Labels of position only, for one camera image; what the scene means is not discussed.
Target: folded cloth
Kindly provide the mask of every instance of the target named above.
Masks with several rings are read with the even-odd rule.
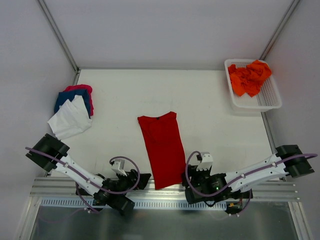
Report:
[[[71,102],[67,99],[58,112],[48,121],[52,132],[59,139],[67,139],[91,127],[92,120],[82,96],[75,95]]]
[[[94,105],[92,103],[92,97],[91,97],[92,87],[89,85],[86,85],[86,84],[67,86],[66,89],[64,90],[64,92],[69,92],[69,91],[77,90],[77,89],[87,89],[89,96],[90,96],[90,116],[93,116],[94,115]]]
[[[54,106],[54,113],[58,112],[59,107],[62,106],[66,100],[71,102],[74,100],[75,95],[82,96],[85,108],[87,109],[88,115],[90,116],[91,106],[90,106],[90,95],[86,89],[76,89],[72,91],[62,91],[59,92],[58,97]]]
[[[247,93],[250,97],[257,95],[264,82],[271,76],[269,66],[259,60],[245,67],[236,68],[235,64],[228,67],[233,91],[242,96]]]
[[[160,117],[138,117],[155,189],[182,182],[186,159],[176,118],[177,114],[172,111]]]

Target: gray floor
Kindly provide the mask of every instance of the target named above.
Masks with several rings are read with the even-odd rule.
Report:
[[[55,221],[75,208],[41,207]],[[113,209],[77,212],[60,223],[37,220],[32,240],[297,240],[286,203],[252,202],[240,217],[217,211],[135,210],[122,217]]]

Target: crumpled orange cloth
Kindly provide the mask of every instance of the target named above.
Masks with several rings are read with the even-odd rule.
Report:
[[[239,97],[245,93],[250,97],[257,95],[265,80],[272,74],[269,66],[259,60],[248,64],[246,68],[236,68],[236,65],[232,64],[228,71],[232,89]]]

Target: white cloth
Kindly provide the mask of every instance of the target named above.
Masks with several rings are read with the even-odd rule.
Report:
[[[47,123],[55,136],[62,140],[83,133],[91,127],[92,120],[82,96],[75,95],[72,102],[67,99]]]

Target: dark red cloth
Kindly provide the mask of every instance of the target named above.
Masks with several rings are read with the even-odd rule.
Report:
[[[138,117],[155,189],[182,182],[186,159],[176,118],[177,114],[172,111],[160,117]]]
[[[69,92],[69,91],[76,90],[76,89],[87,89],[89,96],[90,96],[90,116],[93,116],[94,115],[94,105],[92,103],[92,97],[91,97],[92,87],[89,85],[86,85],[86,84],[67,86],[66,89],[64,90],[64,92]]]

